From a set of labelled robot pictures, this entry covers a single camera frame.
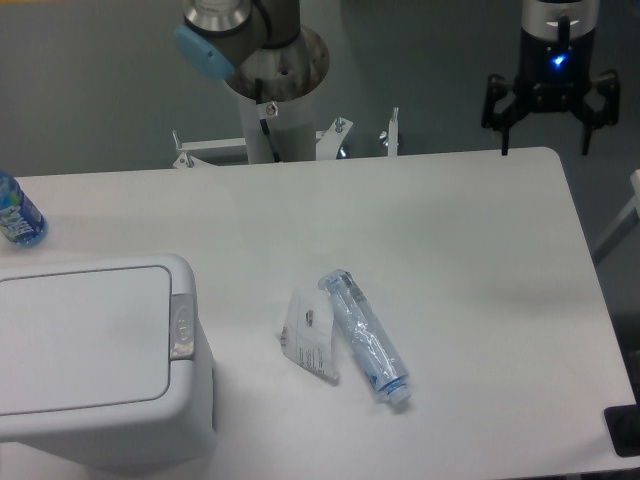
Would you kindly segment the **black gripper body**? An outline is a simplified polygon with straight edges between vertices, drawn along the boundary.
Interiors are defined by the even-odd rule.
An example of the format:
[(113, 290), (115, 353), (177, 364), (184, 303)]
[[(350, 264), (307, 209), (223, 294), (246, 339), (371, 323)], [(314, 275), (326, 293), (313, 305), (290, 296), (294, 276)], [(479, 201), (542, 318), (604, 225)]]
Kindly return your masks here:
[(522, 3), (514, 93), (535, 113), (566, 112), (591, 88), (590, 66), (598, 1)]

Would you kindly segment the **grey robot arm base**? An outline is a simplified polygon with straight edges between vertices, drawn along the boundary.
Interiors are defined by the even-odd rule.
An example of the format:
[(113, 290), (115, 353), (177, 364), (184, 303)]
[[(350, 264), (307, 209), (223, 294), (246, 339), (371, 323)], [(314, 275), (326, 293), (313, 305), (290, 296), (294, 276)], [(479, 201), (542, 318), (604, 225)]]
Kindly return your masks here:
[(258, 103), (316, 90), (330, 64), (324, 40), (301, 22), (299, 1), (185, 1), (176, 46), (202, 76)]

